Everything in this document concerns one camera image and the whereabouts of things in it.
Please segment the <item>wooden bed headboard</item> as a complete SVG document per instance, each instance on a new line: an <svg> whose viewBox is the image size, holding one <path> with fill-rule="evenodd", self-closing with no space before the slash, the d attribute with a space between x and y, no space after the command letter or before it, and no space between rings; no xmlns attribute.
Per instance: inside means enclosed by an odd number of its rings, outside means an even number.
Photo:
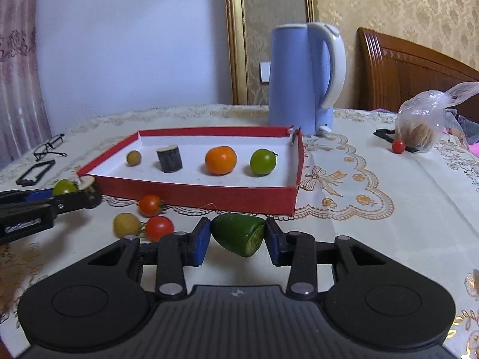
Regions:
<svg viewBox="0 0 479 359"><path fill-rule="evenodd" d="M362 52L360 109L396 112L420 92L444 92L478 81L477 70L423 45L369 28L359 28L357 39Z"/></svg>

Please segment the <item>green tomato outside box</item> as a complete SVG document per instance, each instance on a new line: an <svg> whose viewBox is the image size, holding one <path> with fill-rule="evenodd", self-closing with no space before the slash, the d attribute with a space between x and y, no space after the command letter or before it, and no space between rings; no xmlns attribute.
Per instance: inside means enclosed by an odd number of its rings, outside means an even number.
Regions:
<svg viewBox="0 0 479 359"><path fill-rule="evenodd" d="M69 179L62 179L54 185L54 188L52 189L52 195L58 196L62 194L75 193L78 190L78 185L75 182Z"/></svg>

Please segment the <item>yellow-brown small round fruit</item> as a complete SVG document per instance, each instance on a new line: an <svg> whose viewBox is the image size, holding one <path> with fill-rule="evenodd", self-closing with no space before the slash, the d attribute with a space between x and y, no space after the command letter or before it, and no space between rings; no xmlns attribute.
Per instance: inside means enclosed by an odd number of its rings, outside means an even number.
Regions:
<svg viewBox="0 0 479 359"><path fill-rule="evenodd" d="M131 167L137 166L141 163L141 161L142 161L142 155L137 150L132 150L128 152L128 154L126 155L126 162L128 166L131 166Z"/></svg>

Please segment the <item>black eyeglasses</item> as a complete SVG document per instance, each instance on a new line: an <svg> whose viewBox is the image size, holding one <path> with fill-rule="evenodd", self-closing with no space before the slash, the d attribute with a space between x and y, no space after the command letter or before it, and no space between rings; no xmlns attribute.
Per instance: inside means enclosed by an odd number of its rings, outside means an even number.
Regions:
<svg viewBox="0 0 479 359"><path fill-rule="evenodd" d="M58 148L63 144L65 137L64 134L57 134L52 136L49 140L40 144L37 148L33 151L33 157L35 161L40 161L47 155L56 155L56 156L63 156L66 157L66 152L60 152Z"/></svg>

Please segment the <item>red shallow cardboard box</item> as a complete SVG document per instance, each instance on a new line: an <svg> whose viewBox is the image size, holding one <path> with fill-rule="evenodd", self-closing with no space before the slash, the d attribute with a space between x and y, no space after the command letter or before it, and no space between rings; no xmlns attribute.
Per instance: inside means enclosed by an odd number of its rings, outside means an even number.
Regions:
<svg viewBox="0 0 479 359"><path fill-rule="evenodd" d="M163 173L156 150L179 146L183 168ZM208 172L205 154L213 147L229 146L237 155L227 175ZM250 158L260 148L275 152L275 169L258 176ZM137 150L142 161L128 166L126 155ZM94 176L108 196L138 200L156 194L167 204L226 212L291 216L295 212L304 164L302 132L292 127L185 127L138 130L87 163L80 177Z"/></svg>

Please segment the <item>gold picture frame moulding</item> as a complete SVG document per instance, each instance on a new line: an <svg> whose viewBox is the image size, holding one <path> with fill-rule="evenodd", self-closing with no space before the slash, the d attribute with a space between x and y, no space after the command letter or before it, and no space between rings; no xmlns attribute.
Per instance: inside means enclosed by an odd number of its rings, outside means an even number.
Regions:
<svg viewBox="0 0 479 359"><path fill-rule="evenodd" d="M269 59L271 31L279 24L317 18L316 0L225 0L232 102L266 105L269 84L259 63Z"/></svg>

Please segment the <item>orange mandarin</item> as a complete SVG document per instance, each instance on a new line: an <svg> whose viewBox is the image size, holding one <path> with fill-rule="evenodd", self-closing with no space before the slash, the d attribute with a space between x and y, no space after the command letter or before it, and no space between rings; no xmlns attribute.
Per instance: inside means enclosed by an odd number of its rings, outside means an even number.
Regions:
<svg viewBox="0 0 479 359"><path fill-rule="evenodd" d="M235 169L237 155L229 146L211 148L204 157L206 169L213 175L226 175Z"/></svg>

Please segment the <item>blue electric kettle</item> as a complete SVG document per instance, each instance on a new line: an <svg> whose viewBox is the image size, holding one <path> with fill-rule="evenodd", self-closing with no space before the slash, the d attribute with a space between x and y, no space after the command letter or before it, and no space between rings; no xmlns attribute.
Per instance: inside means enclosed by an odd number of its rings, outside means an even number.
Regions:
<svg viewBox="0 0 479 359"><path fill-rule="evenodd" d="M323 22L276 27L269 67L269 124L330 133L347 67L340 31Z"/></svg>

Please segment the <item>black flat frame under bag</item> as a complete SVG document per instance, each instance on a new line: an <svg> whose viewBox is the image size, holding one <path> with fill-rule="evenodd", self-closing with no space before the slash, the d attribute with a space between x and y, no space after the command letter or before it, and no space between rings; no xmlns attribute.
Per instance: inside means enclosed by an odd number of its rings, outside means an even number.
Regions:
<svg viewBox="0 0 479 359"><path fill-rule="evenodd" d="M373 134L381 139L384 139L385 141L388 141L391 144L395 139L398 139L395 137L395 130L389 130L386 128L377 129L376 131L373 132ZM419 152L419 150L414 147L407 146L405 152L415 153L415 152Z"/></svg>

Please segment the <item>red cherry tomato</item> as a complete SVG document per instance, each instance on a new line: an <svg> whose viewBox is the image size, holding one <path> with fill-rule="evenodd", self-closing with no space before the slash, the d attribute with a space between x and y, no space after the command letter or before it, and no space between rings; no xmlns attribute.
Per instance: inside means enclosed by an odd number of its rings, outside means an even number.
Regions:
<svg viewBox="0 0 479 359"><path fill-rule="evenodd" d="M162 212L164 202L155 194L147 194L138 200L137 207L142 216L153 217Z"/></svg>
<svg viewBox="0 0 479 359"><path fill-rule="evenodd" d="M159 241L165 235L175 230L173 222L165 216L150 218L145 224L146 237L149 241Z"/></svg>

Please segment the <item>pink patterned curtain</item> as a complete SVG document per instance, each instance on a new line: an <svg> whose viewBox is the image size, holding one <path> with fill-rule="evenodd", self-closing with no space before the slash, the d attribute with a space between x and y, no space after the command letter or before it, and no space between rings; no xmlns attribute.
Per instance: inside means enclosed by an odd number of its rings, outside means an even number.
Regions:
<svg viewBox="0 0 479 359"><path fill-rule="evenodd" d="M51 136L37 68L37 0L1 0L1 166Z"/></svg>

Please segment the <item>red cherry tomato lower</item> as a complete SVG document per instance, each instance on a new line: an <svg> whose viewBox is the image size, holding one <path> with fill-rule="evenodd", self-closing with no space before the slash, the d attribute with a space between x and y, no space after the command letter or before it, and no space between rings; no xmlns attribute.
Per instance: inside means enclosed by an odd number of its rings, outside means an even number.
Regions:
<svg viewBox="0 0 479 359"><path fill-rule="evenodd" d="M146 237L149 241L159 241L165 235L175 230L173 222L165 216L150 218L145 224Z"/></svg>

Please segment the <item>yellow lemon-like fruit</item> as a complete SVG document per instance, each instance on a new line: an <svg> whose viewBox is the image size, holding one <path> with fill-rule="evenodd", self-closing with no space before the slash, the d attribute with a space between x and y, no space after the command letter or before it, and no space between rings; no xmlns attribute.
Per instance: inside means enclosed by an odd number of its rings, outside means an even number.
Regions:
<svg viewBox="0 0 479 359"><path fill-rule="evenodd" d="M113 233L117 238L139 236L145 223L131 213L120 213L113 219Z"/></svg>

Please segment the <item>green tomato in box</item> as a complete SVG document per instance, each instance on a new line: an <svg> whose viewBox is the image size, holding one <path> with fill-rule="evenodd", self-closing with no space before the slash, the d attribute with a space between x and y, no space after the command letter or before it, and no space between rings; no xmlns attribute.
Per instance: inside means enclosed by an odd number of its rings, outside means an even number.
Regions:
<svg viewBox="0 0 479 359"><path fill-rule="evenodd" d="M258 176L270 174L276 167L277 154L265 148L260 148L252 153L250 169Z"/></svg>

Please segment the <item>white wall switch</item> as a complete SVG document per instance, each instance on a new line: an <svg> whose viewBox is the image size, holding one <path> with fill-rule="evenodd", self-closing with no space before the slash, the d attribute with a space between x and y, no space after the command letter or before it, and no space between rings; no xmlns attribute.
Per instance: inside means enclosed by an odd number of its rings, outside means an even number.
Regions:
<svg viewBox="0 0 479 359"><path fill-rule="evenodd" d="M260 83L269 83L270 62L264 61L259 63Z"/></svg>

